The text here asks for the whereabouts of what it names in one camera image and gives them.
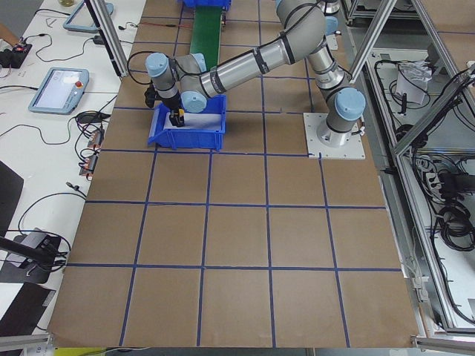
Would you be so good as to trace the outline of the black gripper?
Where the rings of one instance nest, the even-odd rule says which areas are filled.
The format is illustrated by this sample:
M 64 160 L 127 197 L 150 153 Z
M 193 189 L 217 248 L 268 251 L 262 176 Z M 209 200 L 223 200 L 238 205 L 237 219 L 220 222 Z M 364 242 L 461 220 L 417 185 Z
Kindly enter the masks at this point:
M 173 113 L 170 113 L 169 115 L 169 121 L 172 126 L 177 127 L 177 126 L 184 126 L 185 125 L 185 120 L 184 120 L 184 115 L 180 116 L 178 113 L 178 109 L 182 108 L 183 105 L 181 102 L 181 97 L 180 93 L 176 92 L 173 96 L 170 97 L 165 97 L 164 94 L 160 95 L 161 101 L 163 104 Z

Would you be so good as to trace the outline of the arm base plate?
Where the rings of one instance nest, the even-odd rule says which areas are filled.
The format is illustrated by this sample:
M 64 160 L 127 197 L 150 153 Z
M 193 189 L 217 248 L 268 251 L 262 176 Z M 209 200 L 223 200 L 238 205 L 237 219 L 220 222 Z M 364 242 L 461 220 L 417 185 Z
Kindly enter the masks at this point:
M 338 50 L 338 41 L 335 34 L 326 35 L 327 46 L 331 51 Z
M 346 133 L 327 126 L 326 113 L 304 113 L 307 153 L 311 159 L 365 159 L 364 147 L 355 123 Z

